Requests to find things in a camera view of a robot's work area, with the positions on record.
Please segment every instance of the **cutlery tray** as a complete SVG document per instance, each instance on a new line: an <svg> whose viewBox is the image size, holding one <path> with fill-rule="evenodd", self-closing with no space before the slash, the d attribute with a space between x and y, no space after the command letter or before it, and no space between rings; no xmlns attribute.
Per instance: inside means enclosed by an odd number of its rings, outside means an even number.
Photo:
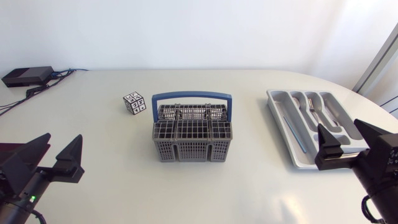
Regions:
<svg viewBox="0 0 398 224"><path fill-rule="evenodd" d="M267 90L267 94L269 108L297 168L318 169L315 165L315 156L319 148L318 121L314 113L324 127L339 140L344 151L343 156L355 156L368 148L354 121L332 93ZM315 112L310 111L308 99L312 100Z"/></svg>

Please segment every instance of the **gray plastic basket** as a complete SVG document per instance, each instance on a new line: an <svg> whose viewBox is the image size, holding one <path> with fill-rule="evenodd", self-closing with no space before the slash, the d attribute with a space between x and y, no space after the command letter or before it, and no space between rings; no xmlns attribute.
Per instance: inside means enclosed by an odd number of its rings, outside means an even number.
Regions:
<svg viewBox="0 0 398 224"><path fill-rule="evenodd" d="M160 105L157 100L207 97L228 101L225 105ZM153 140L160 161L224 162L232 140L232 97L223 93L183 91L154 95Z"/></svg>

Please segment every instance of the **black and white cube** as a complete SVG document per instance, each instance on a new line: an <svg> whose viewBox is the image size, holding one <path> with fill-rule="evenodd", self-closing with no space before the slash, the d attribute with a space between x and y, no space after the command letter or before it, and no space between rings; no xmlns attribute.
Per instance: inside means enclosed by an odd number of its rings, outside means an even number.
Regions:
<svg viewBox="0 0 398 224"><path fill-rule="evenodd" d="M138 114L147 108L145 106L144 98L137 92L123 97L123 100L127 110L129 110L132 114Z"/></svg>

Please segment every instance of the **tabletop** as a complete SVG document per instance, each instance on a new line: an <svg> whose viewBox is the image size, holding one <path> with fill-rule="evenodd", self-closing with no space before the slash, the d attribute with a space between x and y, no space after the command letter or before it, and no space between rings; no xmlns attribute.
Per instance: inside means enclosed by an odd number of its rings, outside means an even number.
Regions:
<svg viewBox="0 0 398 224"><path fill-rule="evenodd" d="M23 99L29 88L0 85L0 105ZM51 147L39 165L52 167L55 156L83 135L80 182L51 183L35 208L47 223L367 223L361 212L366 192L351 170L293 166L267 105L270 89L330 91L353 119L398 132L398 120L373 102L299 73L79 71L0 116L0 142L24 143L50 133ZM134 91L147 106L136 115L122 99ZM226 162L159 162L150 99L170 91L232 95ZM219 102L164 103L203 100ZM38 222L33 215L27 221Z"/></svg>

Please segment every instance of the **blue handle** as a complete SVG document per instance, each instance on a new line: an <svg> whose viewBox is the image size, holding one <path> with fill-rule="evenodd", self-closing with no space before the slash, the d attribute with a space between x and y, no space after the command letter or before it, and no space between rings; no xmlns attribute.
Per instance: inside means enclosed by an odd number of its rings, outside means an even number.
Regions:
<svg viewBox="0 0 398 224"><path fill-rule="evenodd" d="M183 98L183 97L203 97L203 98L214 98L227 101L227 121L231 122L232 117L232 96L224 93L215 93L209 91L176 91L170 93L160 93L152 96L152 112L154 114L154 122L158 120L157 117L157 101L166 100L172 98Z"/></svg>

